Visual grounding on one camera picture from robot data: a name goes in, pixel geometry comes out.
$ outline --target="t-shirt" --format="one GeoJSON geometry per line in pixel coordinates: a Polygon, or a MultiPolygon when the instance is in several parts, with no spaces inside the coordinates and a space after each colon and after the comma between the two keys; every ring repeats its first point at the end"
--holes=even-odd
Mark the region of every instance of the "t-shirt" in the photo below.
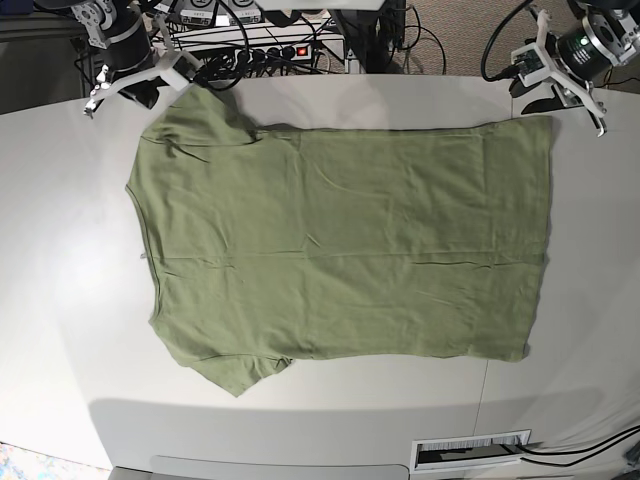
{"type": "Polygon", "coordinates": [[[233,395],[293,359],[518,361],[549,216],[550,120],[256,128],[192,87],[128,184],[173,358],[233,395]]]}

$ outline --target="black cable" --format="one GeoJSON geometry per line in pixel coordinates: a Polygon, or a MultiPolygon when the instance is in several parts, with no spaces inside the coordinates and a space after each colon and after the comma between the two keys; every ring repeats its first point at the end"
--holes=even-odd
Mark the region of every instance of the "black cable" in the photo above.
{"type": "Polygon", "coordinates": [[[316,58],[313,64],[313,68],[318,68],[318,65],[320,64],[320,57],[325,57],[327,59],[327,62],[329,64],[329,69],[331,68],[331,58],[329,58],[329,56],[324,53],[322,50],[318,50],[318,52],[316,53],[316,58]]]}
{"type": "Polygon", "coordinates": [[[264,27],[264,29],[267,31],[267,33],[269,34],[269,36],[271,36],[271,38],[273,38],[273,40],[278,44],[278,46],[282,49],[284,46],[282,45],[282,43],[280,43],[280,40],[278,40],[278,37],[276,37],[273,33],[271,33],[271,30],[269,30],[269,27],[264,27]]]}
{"type": "Polygon", "coordinates": [[[609,70],[607,70],[607,73],[605,73],[604,78],[602,79],[603,87],[606,87],[607,84],[611,81],[612,75],[613,75],[613,65],[609,67],[609,70]]]}
{"type": "MultiPolygon", "coordinates": [[[[320,26],[320,28],[319,28],[318,30],[316,30],[316,33],[320,33],[320,32],[322,32],[323,30],[326,30],[326,28],[327,28],[327,24],[328,24],[330,21],[331,21],[331,19],[328,19],[327,21],[325,21],[325,22],[320,26]]],[[[259,23],[256,23],[256,24],[254,24],[253,26],[249,26],[249,28],[247,28],[247,27],[245,26],[245,30],[265,29],[265,28],[268,28],[268,27],[265,27],[265,26],[264,26],[264,24],[259,24],[259,23]]],[[[230,31],[230,30],[221,30],[221,29],[216,28],[216,31],[218,31],[218,30],[220,30],[220,31],[225,31],[225,32],[230,31]]],[[[210,31],[206,31],[206,32],[199,32],[199,31],[194,31],[194,30],[192,30],[192,31],[190,31],[190,32],[189,32],[189,35],[188,35],[188,36],[183,36],[182,38],[195,38],[195,37],[200,37],[200,36],[203,36],[203,35],[210,35],[210,34],[211,34],[211,32],[210,32],[210,31]]],[[[264,40],[265,38],[270,38],[270,37],[267,37],[267,36],[264,36],[264,37],[256,37],[256,36],[254,36],[254,37],[251,37],[251,40],[264,40]]],[[[289,41],[284,41],[284,42],[282,42],[282,41],[281,41],[280,43],[282,43],[282,45],[297,45],[297,44],[299,44],[299,43],[306,43],[306,42],[308,42],[311,38],[313,38],[313,34],[307,35],[306,37],[302,38],[302,40],[289,40],[289,41]]]]}
{"type": "MultiPolygon", "coordinates": [[[[330,19],[330,18],[329,18],[329,19],[327,19],[327,20],[326,20],[326,21],[325,21],[325,22],[320,26],[320,28],[319,28],[318,30],[315,30],[315,29],[313,28],[313,25],[311,24],[310,26],[312,27],[312,30],[314,30],[314,33],[313,33],[311,36],[307,36],[307,37],[303,38],[302,40],[295,40],[295,41],[291,41],[291,42],[284,42],[284,43],[282,43],[282,42],[278,41],[278,40],[277,40],[277,38],[275,38],[275,37],[274,37],[274,35],[271,33],[271,31],[269,31],[269,29],[268,29],[268,28],[266,28],[266,31],[267,31],[267,33],[271,36],[271,38],[273,38],[274,40],[276,40],[276,42],[277,42],[279,45],[281,45],[281,46],[282,46],[282,45],[295,45],[295,44],[303,43],[303,42],[305,42],[307,39],[309,39],[310,37],[317,35],[317,33],[321,32],[322,30],[324,30],[324,29],[327,27],[327,25],[329,24],[329,22],[330,22],[330,21],[331,21],[331,19],[330,19]]],[[[233,42],[210,42],[210,41],[189,40],[189,38],[191,38],[192,36],[198,36],[198,34],[196,34],[196,35],[189,35],[189,36],[183,36],[183,37],[180,37],[180,38],[176,37],[176,39],[175,39],[175,40],[176,40],[176,41],[180,41],[180,40],[182,39],[182,41],[183,41],[185,44],[190,45],[190,46],[198,46],[198,45],[228,45],[228,46],[231,46],[231,47],[234,47],[234,48],[241,48],[239,45],[237,45],[236,43],[233,43],[233,42]]],[[[248,47],[248,42],[245,42],[245,51],[246,51],[246,52],[248,52],[248,51],[255,51],[255,50],[258,50],[257,48],[251,48],[251,47],[249,47],[249,48],[247,49],[247,47],[248,47]]],[[[324,70],[324,69],[320,69],[320,68],[309,67],[309,66],[306,66],[306,65],[299,65],[299,64],[298,64],[298,63],[296,63],[296,62],[292,62],[292,61],[289,61],[289,60],[283,59],[283,58],[281,58],[281,57],[276,57],[276,56],[274,56],[274,55],[267,54],[266,52],[263,52],[263,54],[265,55],[265,57],[278,59],[278,60],[279,60],[279,61],[281,61],[281,62],[287,63],[287,64],[292,65],[292,66],[295,66],[295,67],[300,67],[300,68],[302,68],[302,69],[306,69],[306,70],[308,70],[309,72],[315,72],[315,73],[336,73],[336,72],[333,72],[333,71],[331,71],[331,70],[324,70]]],[[[243,69],[243,71],[241,72],[243,77],[245,76],[246,72],[247,72],[247,69],[246,69],[246,68],[245,68],[245,69],[243,69]]],[[[203,79],[202,79],[202,75],[197,76],[197,78],[196,78],[196,79],[194,79],[194,80],[197,80],[197,81],[198,81],[198,83],[200,83],[200,84],[201,84],[201,82],[203,81],[203,79]]],[[[238,78],[236,78],[236,79],[234,80],[234,82],[232,82],[232,84],[226,85],[226,86],[225,86],[225,87],[223,87],[222,89],[216,89],[216,90],[217,90],[217,91],[220,91],[220,90],[227,90],[227,89],[229,89],[229,88],[231,88],[231,87],[235,86],[235,85],[238,83],[238,81],[239,81],[239,80],[238,80],[238,78]]]]}
{"type": "Polygon", "coordinates": [[[564,455],[579,455],[581,453],[591,452],[591,451],[593,451],[593,450],[595,450],[597,448],[602,447],[603,445],[606,445],[609,442],[612,442],[616,438],[620,438],[623,435],[626,435],[627,433],[631,433],[631,432],[633,432],[634,435],[636,433],[640,433],[640,425],[636,425],[634,427],[627,428],[626,430],[623,430],[622,432],[616,433],[615,435],[613,435],[613,436],[601,441],[600,443],[597,443],[596,445],[592,445],[592,446],[587,447],[587,448],[582,448],[580,450],[565,450],[565,451],[561,451],[561,452],[536,452],[534,450],[529,450],[528,448],[525,448],[522,445],[516,445],[516,446],[518,447],[518,449],[522,450],[525,453],[528,453],[529,455],[539,455],[539,456],[547,456],[547,457],[564,456],[564,455]]]}
{"type": "Polygon", "coordinates": [[[180,43],[180,38],[176,37],[176,31],[172,32],[173,30],[173,27],[171,26],[172,22],[167,22],[166,25],[167,25],[167,30],[169,30],[169,33],[171,34],[171,41],[175,41],[178,44],[178,48],[182,50],[182,44],[180,43]]]}
{"type": "MultiPolygon", "coordinates": [[[[603,440],[602,442],[598,443],[597,445],[593,445],[591,447],[588,448],[583,448],[581,450],[567,450],[564,452],[535,452],[532,450],[529,450],[527,448],[524,448],[522,445],[514,445],[516,448],[518,448],[519,450],[522,450],[524,453],[527,453],[529,455],[575,455],[577,453],[585,453],[585,452],[590,452],[592,450],[595,450],[598,447],[601,447],[602,445],[605,445],[609,442],[611,442],[612,440],[615,440],[617,438],[617,440],[613,443],[609,443],[609,445],[607,445],[604,448],[601,448],[600,450],[597,450],[589,455],[586,455],[582,458],[579,458],[578,460],[574,460],[573,462],[569,462],[569,463],[552,463],[552,462],[541,462],[539,460],[531,460],[530,458],[526,458],[523,457],[521,460],[523,462],[527,462],[527,463],[532,463],[534,465],[542,465],[543,467],[560,467],[560,468],[568,468],[568,467],[573,467],[574,465],[578,465],[579,463],[582,462],[586,462],[587,460],[600,455],[603,452],[606,452],[607,450],[609,450],[610,448],[618,445],[621,442],[624,442],[625,440],[627,440],[628,438],[633,437],[634,435],[636,435],[637,433],[640,433],[640,425],[636,425],[635,427],[631,427],[628,428],[620,433],[617,433],[615,435],[613,435],[612,437],[607,438],[606,440],[603,440]]],[[[501,445],[501,447],[506,450],[507,452],[509,452],[510,454],[515,454],[516,452],[513,452],[511,449],[507,448],[505,445],[501,445]]]]}
{"type": "Polygon", "coordinates": [[[419,25],[407,25],[404,28],[417,28],[419,30],[424,30],[425,32],[427,32],[429,35],[433,37],[435,42],[438,44],[438,47],[440,48],[440,53],[442,54],[442,75],[446,75],[447,74],[447,54],[445,53],[444,47],[442,46],[442,42],[440,42],[440,39],[438,38],[438,36],[428,28],[425,28],[419,25]]]}
{"type": "Polygon", "coordinates": [[[416,25],[418,26],[418,35],[416,36],[416,39],[413,41],[413,43],[411,45],[408,45],[406,47],[400,47],[398,48],[398,50],[402,51],[406,51],[406,50],[411,50],[412,48],[414,48],[416,45],[418,45],[418,42],[420,41],[420,35],[422,33],[422,22],[420,22],[420,15],[418,15],[418,10],[416,9],[415,6],[411,5],[409,7],[409,10],[413,10],[413,13],[416,17],[416,25]]]}
{"type": "Polygon", "coordinates": [[[511,67],[514,67],[514,68],[507,67],[498,75],[490,77],[487,74],[487,60],[489,59],[489,54],[491,53],[493,44],[496,42],[498,35],[500,35],[500,32],[502,32],[504,27],[507,26],[507,24],[513,19],[513,17],[515,17],[518,13],[520,13],[524,8],[526,8],[532,2],[533,0],[524,0],[520,5],[514,8],[511,11],[511,13],[509,13],[509,15],[504,17],[502,22],[500,22],[500,24],[496,27],[496,29],[491,34],[491,37],[489,38],[487,45],[484,47],[484,53],[482,54],[482,60],[480,61],[480,74],[482,75],[482,78],[484,78],[487,82],[495,82],[498,80],[503,80],[505,78],[512,77],[514,73],[517,73],[518,67],[515,67],[514,65],[512,65],[511,67]]]}
{"type": "Polygon", "coordinates": [[[538,460],[531,460],[529,458],[522,458],[522,461],[523,462],[527,462],[527,463],[533,463],[534,465],[542,465],[542,466],[545,466],[545,467],[562,467],[562,468],[573,467],[574,465],[578,465],[579,463],[585,462],[585,461],[589,460],[590,458],[595,457],[596,455],[600,455],[602,452],[605,452],[605,451],[609,450],[610,448],[616,446],[617,444],[625,441],[626,439],[633,437],[636,433],[638,433],[638,431],[635,431],[633,433],[625,435],[624,437],[619,438],[618,440],[616,440],[615,442],[607,445],[606,447],[604,447],[604,448],[602,448],[600,450],[597,450],[597,451],[593,452],[590,455],[586,455],[586,456],[584,456],[582,458],[579,458],[578,460],[575,460],[575,461],[569,462],[569,463],[539,462],[538,460]]]}
{"type": "MultiPolygon", "coordinates": [[[[229,16],[233,19],[233,21],[236,22],[236,25],[238,25],[238,28],[240,29],[240,32],[242,33],[242,38],[244,40],[245,58],[246,59],[250,58],[250,55],[249,55],[249,50],[250,50],[249,49],[249,37],[247,36],[247,30],[244,28],[244,25],[242,24],[242,22],[240,21],[238,16],[235,14],[235,12],[226,3],[224,3],[221,0],[216,0],[216,3],[218,4],[218,6],[222,6],[222,8],[227,11],[229,16]]],[[[244,78],[244,74],[246,72],[246,68],[242,69],[242,68],[239,68],[239,67],[240,67],[240,65],[236,66],[236,69],[238,70],[238,72],[236,73],[236,78],[233,79],[233,81],[231,81],[231,83],[228,83],[224,87],[220,87],[220,88],[213,87],[212,85],[209,84],[207,79],[203,79],[200,76],[200,72],[198,72],[198,74],[196,74],[196,76],[194,78],[194,81],[196,81],[200,85],[203,85],[203,82],[204,82],[204,83],[206,83],[208,85],[207,88],[210,88],[211,90],[214,90],[216,92],[223,92],[225,90],[229,90],[229,89],[235,87],[240,82],[240,80],[242,80],[244,78]]]]}
{"type": "Polygon", "coordinates": [[[89,84],[89,86],[91,88],[93,88],[93,82],[91,81],[91,78],[89,78],[89,75],[87,75],[87,73],[84,70],[84,66],[80,66],[81,62],[84,62],[85,58],[78,58],[77,60],[75,60],[73,62],[73,66],[76,68],[76,70],[78,70],[80,72],[80,74],[82,75],[82,77],[84,78],[85,82],[87,82],[89,84]]]}
{"type": "Polygon", "coordinates": [[[50,8],[44,8],[38,5],[36,2],[33,2],[33,9],[36,12],[40,13],[50,13],[51,15],[57,15],[58,17],[68,18],[69,20],[78,21],[76,17],[73,16],[71,10],[69,8],[59,9],[59,10],[51,10],[50,8]]]}
{"type": "Polygon", "coordinates": [[[576,1],[567,0],[567,5],[569,6],[569,10],[571,10],[571,13],[576,18],[576,20],[582,20],[582,17],[584,17],[585,11],[582,8],[580,8],[580,6],[576,3],[576,1]]]}
{"type": "Polygon", "coordinates": [[[325,20],[325,22],[322,25],[320,25],[320,28],[318,28],[318,30],[314,30],[311,35],[307,35],[302,40],[298,40],[298,41],[292,42],[289,45],[297,45],[299,43],[305,43],[305,42],[308,42],[310,38],[313,38],[314,40],[316,40],[318,38],[318,33],[320,33],[323,30],[325,30],[327,28],[327,25],[329,25],[329,22],[331,22],[331,20],[332,20],[331,18],[327,18],[327,20],[325,20]]]}
{"type": "Polygon", "coordinates": [[[607,82],[604,85],[602,85],[602,87],[608,87],[609,85],[622,85],[623,83],[627,83],[630,82],[632,80],[635,80],[636,82],[640,82],[640,78],[638,77],[629,77],[625,80],[622,80],[620,82],[607,82]]]}
{"type": "Polygon", "coordinates": [[[302,17],[300,17],[300,20],[302,20],[304,23],[306,23],[309,28],[311,29],[311,35],[313,35],[313,43],[315,46],[315,43],[318,41],[318,33],[316,32],[315,27],[313,26],[313,23],[311,23],[309,20],[307,20],[306,18],[304,18],[304,15],[302,17]]]}

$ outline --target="white table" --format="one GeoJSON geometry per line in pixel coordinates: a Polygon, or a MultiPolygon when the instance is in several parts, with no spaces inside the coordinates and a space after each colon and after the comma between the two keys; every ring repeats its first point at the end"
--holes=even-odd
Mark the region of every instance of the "white table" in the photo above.
{"type": "MultiPolygon", "coordinates": [[[[512,116],[507,85],[474,78],[259,79],[233,95],[256,123],[299,128],[468,127],[512,116]]],[[[105,464],[84,404],[111,462],[143,470],[157,468],[157,456],[406,464],[419,438],[532,429],[534,441],[575,443],[617,431],[640,414],[640,98],[602,97],[602,139],[584,112],[555,115],[550,263],[527,359],[298,361],[238,399],[175,364],[147,324],[153,285],[124,185],[166,92],[151,112],[110,99],[93,122],[81,102],[0,117],[0,338],[10,339],[0,350],[0,441],[105,464]],[[5,389],[17,392],[8,409],[5,389]],[[51,389],[53,398],[34,400],[51,389]],[[66,418],[52,416],[58,408],[66,418]],[[74,439],[36,439],[33,424],[22,432],[26,411],[41,430],[66,425],[74,439]]],[[[594,463],[615,469],[619,452],[594,463]]]]}

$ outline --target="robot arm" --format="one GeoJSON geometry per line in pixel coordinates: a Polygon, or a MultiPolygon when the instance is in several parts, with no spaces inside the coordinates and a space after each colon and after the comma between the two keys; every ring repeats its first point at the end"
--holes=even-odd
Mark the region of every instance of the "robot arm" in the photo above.
{"type": "Polygon", "coordinates": [[[640,0],[569,0],[569,4],[577,23],[560,36],[550,32],[547,11],[529,8],[538,35],[511,54],[509,71],[516,76],[510,92],[519,97],[542,83],[549,84],[554,97],[536,100],[522,113],[585,107],[602,136],[606,109],[593,97],[593,80],[640,54],[640,0]]]}
{"type": "MultiPolygon", "coordinates": [[[[39,5],[51,10],[70,8],[85,26],[89,44],[102,52],[104,66],[84,109],[90,117],[105,98],[116,93],[152,108],[159,85],[182,90],[202,66],[189,52],[175,51],[170,41],[160,55],[150,43],[140,8],[131,0],[39,0],[39,5]]],[[[168,37],[162,19],[157,21],[168,37]]]]}

